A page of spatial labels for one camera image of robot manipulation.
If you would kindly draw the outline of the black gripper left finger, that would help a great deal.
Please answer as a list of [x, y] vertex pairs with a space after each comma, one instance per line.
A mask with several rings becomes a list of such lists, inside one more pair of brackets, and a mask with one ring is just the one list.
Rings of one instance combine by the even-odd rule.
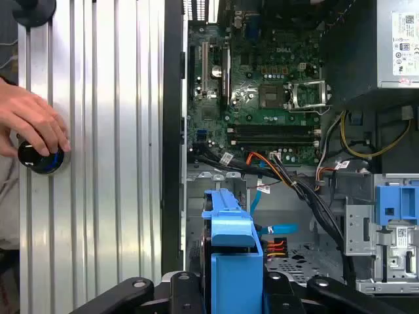
[[142, 277], [129, 278], [110, 288], [74, 313], [205, 313], [199, 278], [176, 272], [155, 285]]

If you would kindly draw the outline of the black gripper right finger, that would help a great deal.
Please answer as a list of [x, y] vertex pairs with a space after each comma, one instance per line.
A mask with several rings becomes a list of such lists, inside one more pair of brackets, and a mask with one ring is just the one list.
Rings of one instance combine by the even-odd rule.
[[306, 287], [294, 287], [284, 273], [264, 275], [265, 313], [404, 313], [330, 277], [311, 278]]

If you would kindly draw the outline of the person's bare hand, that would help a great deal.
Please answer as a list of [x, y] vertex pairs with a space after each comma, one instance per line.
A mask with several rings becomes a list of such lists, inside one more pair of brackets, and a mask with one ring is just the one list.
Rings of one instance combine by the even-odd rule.
[[21, 135], [42, 156], [71, 150], [62, 117], [40, 96], [1, 79], [1, 155], [16, 157], [10, 133]]

